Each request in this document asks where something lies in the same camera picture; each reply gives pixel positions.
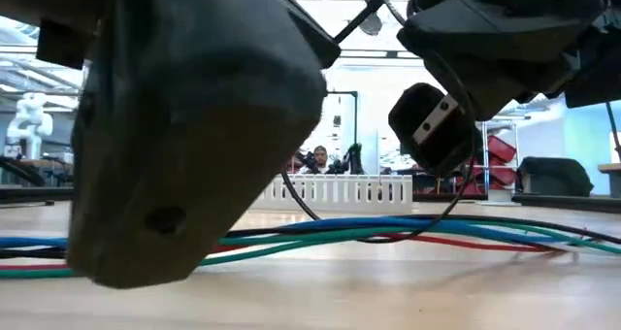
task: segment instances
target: desk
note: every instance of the desk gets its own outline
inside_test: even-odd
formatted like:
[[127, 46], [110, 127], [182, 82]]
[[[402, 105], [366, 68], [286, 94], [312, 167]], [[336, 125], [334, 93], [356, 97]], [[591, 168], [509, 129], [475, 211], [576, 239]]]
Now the desk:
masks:
[[621, 198], [621, 163], [603, 164], [598, 166], [598, 170], [608, 175], [610, 180], [610, 196]]
[[[416, 205], [438, 213], [445, 204]], [[3, 235], [65, 234], [67, 205], [0, 211]], [[621, 215], [460, 205], [621, 235]], [[335, 217], [335, 214], [323, 214]], [[299, 213], [248, 213], [238, 228]], [[423, 243], [313, 247], [115, 291], [87, 280], [0, 281], [2, 329], [618, 329], [621, 260], [477, 251]]]

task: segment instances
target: red cable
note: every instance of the red cable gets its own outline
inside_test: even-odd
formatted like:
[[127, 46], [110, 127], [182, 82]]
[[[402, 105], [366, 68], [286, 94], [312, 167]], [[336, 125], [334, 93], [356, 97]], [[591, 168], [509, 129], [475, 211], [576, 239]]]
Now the red cable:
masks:
[[[384, 238], [400, 238], [401, 234], [380, 234], [379, 237]], [[460, 248], [476, 248], [482, 250], [495, 250], [495, 251], [514, 251], [514, 252], [549, 252], [554, 250], [552, 248], [543, 247], [522, 247], [511, 245], [498, 245], [498, 244], [481, 244], [463, 242], [454, 239], [417, 236], [409, 238], [412, 241], [442, 244]], [[215, 247], [212, 253], [222, 253], [227, 251], [233, 251], [241, 248], [248, 248], [248, 246], [218, 246]], [[0, 265], [0, 271], [40, 271], [40, 270], [57, 270], [68, 268], [66, 264], [40, 264], [40, 265]]]

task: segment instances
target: hole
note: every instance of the hole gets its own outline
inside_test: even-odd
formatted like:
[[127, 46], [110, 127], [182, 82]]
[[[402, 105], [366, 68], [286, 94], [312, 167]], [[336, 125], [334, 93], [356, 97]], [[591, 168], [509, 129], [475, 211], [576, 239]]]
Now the hole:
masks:
[[163, 236], [179, 234], [185, 226], [185, 211], [180, 207], [163, 207], [145, 216], [145, 227]]

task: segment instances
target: person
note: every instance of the person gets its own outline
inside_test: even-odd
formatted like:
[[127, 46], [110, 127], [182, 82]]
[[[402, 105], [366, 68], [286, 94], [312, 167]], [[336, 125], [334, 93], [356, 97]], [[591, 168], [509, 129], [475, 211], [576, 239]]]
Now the person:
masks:
[[[325, 174], [330, 167], [328, 166], [328, 150], [324, 146], [317, 146], [314, 151], [314, 160], [317, 162], [317, 170], [319, 174]], [[307, 166], [300, 169], [300, 174], [312, 174], [312, 169]]]

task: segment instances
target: white humanoid robot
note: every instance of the white humanoid robot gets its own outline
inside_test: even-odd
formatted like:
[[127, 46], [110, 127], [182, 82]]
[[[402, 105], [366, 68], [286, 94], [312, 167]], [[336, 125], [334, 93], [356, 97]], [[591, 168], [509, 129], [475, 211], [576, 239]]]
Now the white humanoid robot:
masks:
[[[46, 94], [32, 92], [24, 93], [17, 101], [16, 116], [7, 128], [5, 156], [16, 157], [22, 154], [28, 159], [40, 158], [41, 137], [49, 136], [53, 131], [53, 119], [43, 110], [46, 102]], [[20, 140], [26, 141], [26, 149], [21, 148]]]

